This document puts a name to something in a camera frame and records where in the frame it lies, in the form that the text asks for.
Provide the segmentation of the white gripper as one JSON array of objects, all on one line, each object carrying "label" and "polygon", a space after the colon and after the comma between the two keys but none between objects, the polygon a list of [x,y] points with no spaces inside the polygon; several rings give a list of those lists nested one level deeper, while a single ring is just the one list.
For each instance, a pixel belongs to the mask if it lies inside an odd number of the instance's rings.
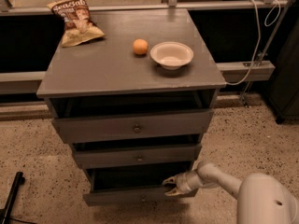
[{"label": "white gripper", "polygon": [[179,196],[180,194],[187,194],[198,189],[200,186],[199,175],[195,171],[189,171],[178,175],[170,176],[165,179],[163,185],[176,184],[176,187],[170,189],[165,193],[168,197]]}]

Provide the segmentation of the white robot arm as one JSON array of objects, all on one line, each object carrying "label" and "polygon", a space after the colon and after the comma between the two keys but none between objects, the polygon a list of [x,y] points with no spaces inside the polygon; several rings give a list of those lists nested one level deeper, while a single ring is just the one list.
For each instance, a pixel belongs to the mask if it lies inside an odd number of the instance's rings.
[{"label": "white robot arm", "polygon": [[170,176],[163,184],[175,186],[166,196],[223,188],[237,200],[237,224],[299,224],[299,201],[270,175],[253,173],[240,180],[201,161],[194,170]]}]

